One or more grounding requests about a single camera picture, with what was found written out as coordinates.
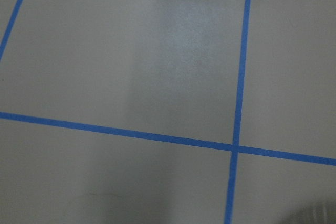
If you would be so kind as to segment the brown paper table cover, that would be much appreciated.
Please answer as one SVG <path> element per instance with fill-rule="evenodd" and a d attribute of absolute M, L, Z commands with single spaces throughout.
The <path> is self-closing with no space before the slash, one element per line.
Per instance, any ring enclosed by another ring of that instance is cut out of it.
<path fill-rule="evenodd" d="M 243 148 L 335 158 L 335 0 L 1 0 L 1 223 L 225 223 Z"/>

